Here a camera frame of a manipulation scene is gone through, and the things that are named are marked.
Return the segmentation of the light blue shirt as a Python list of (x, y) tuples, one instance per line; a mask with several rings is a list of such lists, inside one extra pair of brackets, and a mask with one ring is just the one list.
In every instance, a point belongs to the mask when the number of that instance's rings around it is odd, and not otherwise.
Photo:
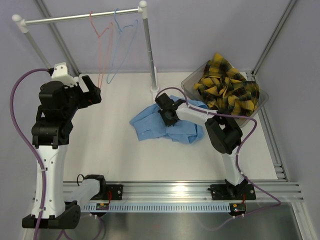
[(180, 120), (173, 126), (166, 126), (158, 112), (159, 109), (156, 103), (152, 104), (130, 120), (129, 123), (135, 129), (139, 141), (166, 138), (172, 142), (189, 145), (205, 136), (204, 128), (190, 121)]

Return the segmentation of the yellow plaid shirt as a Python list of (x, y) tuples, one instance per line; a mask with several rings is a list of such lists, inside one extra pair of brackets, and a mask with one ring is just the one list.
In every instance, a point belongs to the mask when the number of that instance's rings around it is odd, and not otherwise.
[(215, 53), (193, 85), (211, 110), (250, 117), (258, 108), (260, 87), (246, 78), (221, 54)]

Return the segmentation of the light blue wire hanger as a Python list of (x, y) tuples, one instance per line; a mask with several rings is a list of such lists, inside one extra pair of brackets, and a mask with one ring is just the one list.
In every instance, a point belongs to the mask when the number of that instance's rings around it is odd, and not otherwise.
[(108, 85), (111, 84), (111, 82), (114, 80), (115, 76), (119, 73), (120, 69), (125, 63), (139, 26), (138, 19), (135, 19), (131, 24), (120, 25), (119, 21), (117, 20), (118, 11), (119, 8), (117, 8), (113, 14), (113, 19), (116, 23), (118, 35), (112, 55), (110, 69), (106, 77), (106, 83)]

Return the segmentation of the pink wire hanger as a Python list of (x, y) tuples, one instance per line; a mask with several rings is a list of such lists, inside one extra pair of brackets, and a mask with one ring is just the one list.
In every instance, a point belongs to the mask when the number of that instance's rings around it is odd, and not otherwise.
[(106, 28), (99, 32), (93, 21), (93, 12), (89, 13), (89, 21), (97, 36), (98, 45), (98, 79), (97, 86), (101, 89), (103, 85), (103, 79), (107, 71), (109, 58), (113, 46), (114, 39), (114, 23), (110, 21)]

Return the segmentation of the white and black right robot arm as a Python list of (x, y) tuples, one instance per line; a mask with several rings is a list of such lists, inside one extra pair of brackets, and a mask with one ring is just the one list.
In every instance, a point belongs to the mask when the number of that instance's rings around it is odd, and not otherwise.
[(155, 102), (167, 127), (188, 121), (205, 128), (213, 148), (222, 155), (226, 173), (224, 183), (208, 187), (213, 200), (256, 200), (255, 188), (246, 179), (239, 165), (238, 148), (243, 132), (235, 118), (216, 110), (205, 110), (188, 103), (185, 99), (174, 101), (166, 93), (158, 94)]

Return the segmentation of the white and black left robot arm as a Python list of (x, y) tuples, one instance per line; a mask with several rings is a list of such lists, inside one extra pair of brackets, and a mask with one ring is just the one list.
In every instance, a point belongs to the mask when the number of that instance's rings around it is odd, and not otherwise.
[(40, 87), (40, 105), (31, 129), (32, 145), (39, 155), (36, 194), (31, 214), (22, 219), (25, 229), (75, 229), (81, 208), (90, 200), (101, 200), (108, 192), (103, 175), (89, 174), (69, 196), (63, 194), (66, 153), (73, 129), (72, 119), (79, 109), (102, 101), (101, 90), (87, 75), (82, 77), (88, 91), (80, 84), (52, 80)]

